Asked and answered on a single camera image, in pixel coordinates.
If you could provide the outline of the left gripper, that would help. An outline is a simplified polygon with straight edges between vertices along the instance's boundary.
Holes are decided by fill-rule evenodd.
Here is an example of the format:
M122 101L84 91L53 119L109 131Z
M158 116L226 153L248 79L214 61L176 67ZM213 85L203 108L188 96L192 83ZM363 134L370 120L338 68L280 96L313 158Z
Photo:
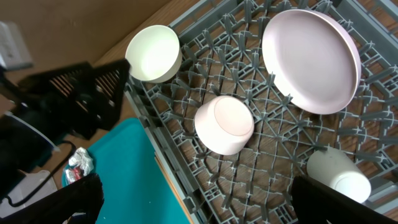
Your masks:
M40 124L79 138L93 136L93 118L88 108L78 101L87 88L83 79L94 71L95 115L100 129L110 130L120 119L124 87L129 78L130 64L126 59L96 67L88 62L47 70L29 75L13 84L1 68L1 90L6 98L25 103L44 117Z

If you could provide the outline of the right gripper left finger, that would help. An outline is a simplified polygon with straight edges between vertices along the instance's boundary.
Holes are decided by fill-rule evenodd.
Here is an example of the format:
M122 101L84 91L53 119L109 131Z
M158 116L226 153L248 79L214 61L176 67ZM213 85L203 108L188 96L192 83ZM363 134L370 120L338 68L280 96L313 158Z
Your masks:
M2 218L1 223L63 223L74 213L84 213L81 223L95 223L103 204L103 184L92 173Z

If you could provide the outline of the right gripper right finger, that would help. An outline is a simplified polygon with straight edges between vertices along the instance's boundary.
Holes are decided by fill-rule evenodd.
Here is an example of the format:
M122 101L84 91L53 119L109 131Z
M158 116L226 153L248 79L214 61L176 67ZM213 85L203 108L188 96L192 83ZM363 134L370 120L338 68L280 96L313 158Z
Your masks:
M290 193L299 223L397 224L310 177L295 177Z

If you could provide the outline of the white tissue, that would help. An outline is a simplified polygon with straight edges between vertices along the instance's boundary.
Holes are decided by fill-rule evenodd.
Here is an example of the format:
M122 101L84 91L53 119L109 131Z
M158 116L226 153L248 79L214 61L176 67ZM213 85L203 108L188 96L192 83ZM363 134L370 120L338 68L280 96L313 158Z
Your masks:
M69 158L68 165L80 168L83 175L88 175L94 169L93 159L84 147L79 147L75 153Z

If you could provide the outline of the cream plastic cup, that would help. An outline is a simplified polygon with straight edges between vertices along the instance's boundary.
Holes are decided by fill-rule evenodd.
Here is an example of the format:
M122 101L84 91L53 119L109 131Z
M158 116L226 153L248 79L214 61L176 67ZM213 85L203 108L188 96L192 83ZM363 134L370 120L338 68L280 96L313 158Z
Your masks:
M339 149L315 151L307 161L307 174L358 203L365 202L371 194L368 178Z

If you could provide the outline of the white bowl with food scraps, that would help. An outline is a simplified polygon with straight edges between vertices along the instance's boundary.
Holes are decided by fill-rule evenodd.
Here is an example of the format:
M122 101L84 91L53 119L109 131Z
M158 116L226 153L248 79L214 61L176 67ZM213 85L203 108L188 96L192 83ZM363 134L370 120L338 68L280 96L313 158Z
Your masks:
M144 82L162 83L178 72L182 50L178 36L171 28L153 25L132 38L125 58L130 64L130 76Z

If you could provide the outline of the wooden chopstick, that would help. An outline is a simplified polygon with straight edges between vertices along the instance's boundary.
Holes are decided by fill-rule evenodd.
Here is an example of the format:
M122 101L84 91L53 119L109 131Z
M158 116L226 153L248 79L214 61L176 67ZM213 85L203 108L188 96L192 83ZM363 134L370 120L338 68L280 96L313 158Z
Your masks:
M183 200L179 196L179 194L177 192L177 189L175 188L174 184L172 183L168 173L165 171L165 169L164 169L164 167L163 167L163 165L162 165L162 163L161 163L161 161L160 161L160 159L158 157L158 154L156 152L154 153L154 158L155 158L155 161L156 161L157 165L159 166L160 171L162 172L163 176L165 177L170 189L172 190L175 198L177 199L181 209L183 210L185 216L187 217L189 223L193 224L193 219L192 219L187 207L185 206Z

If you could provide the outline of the pink bowl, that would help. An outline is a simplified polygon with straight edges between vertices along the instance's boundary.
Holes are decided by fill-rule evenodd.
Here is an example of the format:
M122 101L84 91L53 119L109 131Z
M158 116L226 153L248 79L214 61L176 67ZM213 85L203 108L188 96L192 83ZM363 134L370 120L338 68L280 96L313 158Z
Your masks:
M248 107L232 96L217 96L200 106L194 117L200 141L221 155L240 152L254 132L254 119Z

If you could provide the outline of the large pink plate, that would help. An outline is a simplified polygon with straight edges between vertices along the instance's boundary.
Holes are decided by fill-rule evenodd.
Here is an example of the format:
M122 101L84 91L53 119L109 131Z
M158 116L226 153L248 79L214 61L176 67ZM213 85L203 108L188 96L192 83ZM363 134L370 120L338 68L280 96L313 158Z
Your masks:
M310 113L341 111L359 86L361 60L355 43L342 25L321 12L278 13L262 35L262 55L277 89Z

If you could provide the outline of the red snack wrapper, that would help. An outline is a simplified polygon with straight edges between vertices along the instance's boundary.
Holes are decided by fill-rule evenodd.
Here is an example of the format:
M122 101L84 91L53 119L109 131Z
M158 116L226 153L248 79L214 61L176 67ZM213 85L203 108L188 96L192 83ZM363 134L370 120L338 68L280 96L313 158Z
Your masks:
M82 178L81 170L78 167L67 168L65 171L67 184L72 184Z

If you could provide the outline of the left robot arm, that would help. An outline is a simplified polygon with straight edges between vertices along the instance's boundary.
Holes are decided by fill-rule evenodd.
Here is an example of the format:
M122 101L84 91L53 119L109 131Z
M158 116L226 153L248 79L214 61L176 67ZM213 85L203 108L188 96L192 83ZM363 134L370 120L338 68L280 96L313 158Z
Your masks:
M36 73L13 84L1 71L1 93L15 102L1 115L1 197L43 166L67 134L91 139L119 120L130 64L88 62Z

